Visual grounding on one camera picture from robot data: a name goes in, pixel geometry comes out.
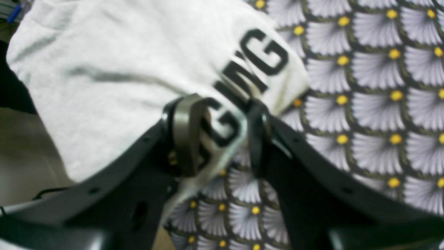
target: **floor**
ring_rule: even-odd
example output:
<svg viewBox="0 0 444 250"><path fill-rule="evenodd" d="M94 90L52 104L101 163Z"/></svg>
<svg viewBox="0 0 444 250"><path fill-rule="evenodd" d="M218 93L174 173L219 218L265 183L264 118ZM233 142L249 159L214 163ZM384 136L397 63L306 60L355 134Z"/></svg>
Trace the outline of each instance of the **floor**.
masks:
<svg viewBox="0 0 444 250"><path fill-rule="evenodd" d="M0 40L9 42L17 26L0 22ZM0 205L26 202L41 190L70 185L73 183L39 117L0 108ZM153 249L175 249L163 228Z"/></svg>

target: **hole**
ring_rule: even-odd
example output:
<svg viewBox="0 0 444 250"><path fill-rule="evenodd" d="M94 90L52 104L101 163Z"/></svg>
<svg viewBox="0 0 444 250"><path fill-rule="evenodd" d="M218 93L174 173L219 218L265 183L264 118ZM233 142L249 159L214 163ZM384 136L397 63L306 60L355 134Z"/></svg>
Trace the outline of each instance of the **hole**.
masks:
<svg viewBox="0 0 444 250"><path fill-rule="evenodd" d="M134 208L134 212L131 215L134 231L139 230L143 226L147 218L147 214L148 214L147 204L145 202L137 203L136 207Z"/></svg>
<svg viewBox="0 0 444 250"><path fill-rule="evenodd" d="M351 188L348 187L343 187L342 191L348 195L352 195L353 194L353 190Z"/></svg>
<svg viewBox="0 0 444 250"><path fill-rule="evenodd" d="M98 187L91 188L91 189L88 191L88 194L96 194L96 193L98 193L99 191L100 191L100 188L98 188Z"/></svg>

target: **black wire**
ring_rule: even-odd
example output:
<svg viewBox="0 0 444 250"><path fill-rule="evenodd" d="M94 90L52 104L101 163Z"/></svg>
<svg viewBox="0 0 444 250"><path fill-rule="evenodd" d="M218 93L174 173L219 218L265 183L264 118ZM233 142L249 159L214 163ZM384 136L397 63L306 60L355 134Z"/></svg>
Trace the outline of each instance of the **black wire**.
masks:
<svg viewBox="0 0 444 250"><path fill-rule="evenodd" d="M43 191L40 191L32 200L40 200L42 199L42 195L47 193L53 193L53 192L61 192L69 189L69 187L63 187L63 188L51 188L51 189L45 189Z"/></svg>
<svg viewBox="0 0 444 250"><path fill-rule="evenodd" d="M4 208L2 206L0 206L0 211L2 216L6 216L6 211L4 210Z"/></svg>

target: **blue object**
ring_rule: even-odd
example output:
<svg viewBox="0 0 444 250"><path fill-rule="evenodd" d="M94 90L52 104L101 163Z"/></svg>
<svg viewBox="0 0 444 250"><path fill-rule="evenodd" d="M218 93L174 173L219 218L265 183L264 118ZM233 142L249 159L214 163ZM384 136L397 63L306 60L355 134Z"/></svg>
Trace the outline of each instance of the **blue object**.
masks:
<svg viewBox="0 0 444 250"><path fill-rule="evenodd" d="M17 4L12 13L9 15L6 22L13 23L20 14L20 12L22 12L22 6L20 4Z"/></svg>

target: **white cloth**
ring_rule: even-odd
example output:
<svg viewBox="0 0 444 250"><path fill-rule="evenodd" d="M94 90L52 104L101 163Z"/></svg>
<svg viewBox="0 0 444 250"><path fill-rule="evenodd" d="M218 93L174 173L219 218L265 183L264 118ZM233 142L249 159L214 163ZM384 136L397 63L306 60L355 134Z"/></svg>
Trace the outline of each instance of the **white cloth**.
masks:
<svg viewBox="0 0 444 250"><path fill-rule="evenodd" d="M256 29L242 49L242 39ZM279 48L288 62L280 71L264 72L284 60ZM246 97L222 73L230 62L268 87L261 94L241 78L272 114L308 89L302 61L265 15L240 0L38 0L12 38L7 61L28 87L76 182L120 156L179 96L198 93L220 102L223 108L213 110L210 123L225 137L232 128L217 119L230 111L240 124L238 136L223 147L206 145L210 162L197 177L183 180L165 216L225 168L245 141L245 115L214 87L223 81Z"/></svg>

